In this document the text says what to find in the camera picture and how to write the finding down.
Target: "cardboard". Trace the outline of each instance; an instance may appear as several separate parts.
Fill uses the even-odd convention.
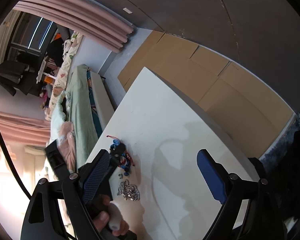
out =
[[[272,123],[221,79],[215,82],[198,105],[247,157],[260,157],[278,136]]]
[[[195,51],[195,53],[190,59],[193,62],[204,67],[205,69],[209,70],[216,76],[218,76],[221,73],[221,71],[229,62],[228,59],[203,47],[198,47],[198,49]]]
[[[118,76],[125,91],[143,67],[203,108],[247,157],[260,157],[293,114],[276,93],[244,68],[173,35],[149,35]]]
[[[229,64],[220,78],[242,94],[281,132],[293,111],[268,86],[235,63]]]

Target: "metal screw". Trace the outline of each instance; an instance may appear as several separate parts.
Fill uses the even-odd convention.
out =
[[[42,179],[39,179],[39,184],[40,185],[42,185],[42,184],[44,184],[45,182],[47,181],[47,179],[46,178],[42,178]]]
[[[230,179],[233,179],[233,180],[236,180],[239,178],[239,176],[235,173],[230,173],[229,177],[230,177]]]
[[[262,183],[263,185],[267,185],[267,184],[268,184],[268,181],[267,181],[266,179],[261,179],[261,183]]]
[[[77,177],[78,177],[77,173],[71,173],[69,176],[70,179],[76,179]]]

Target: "human hand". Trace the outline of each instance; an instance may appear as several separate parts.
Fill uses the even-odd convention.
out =
[[[103,205],[109,206],[110,197],[107,195],[102,196]],[[110,216],[107,212],[101,211],[100,214],[92,221],[96,229],[100,232],[109,222]],[[112,231],[114,236],[124,236],[129,230],[129,225],[123,219],[121,220],[120,229],[117,231]]]

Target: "silver chain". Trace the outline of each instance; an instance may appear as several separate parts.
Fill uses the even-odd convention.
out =
[[[125,200],[128,198],[132,201],[140,200],[140,192],[137,186],[130,184],[127,179],[123,182],[120,182],[117,195],[123,195]]]

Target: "textured blue pad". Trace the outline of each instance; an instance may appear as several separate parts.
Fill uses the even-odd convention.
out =
[[[94,167],[90,176],[86,179],[83,184],[83,195],[82,201],[86,204],[92,200],[95,196],[97,189],[102,182],[103,178],[109,172],[110,155],[105,153],[98,161],[98,164]]]
[[[204,180],[208,184],[213,198],[220,201],[223,205],[227,200],[224,182],[202,150],[197,154],[197,165]]]

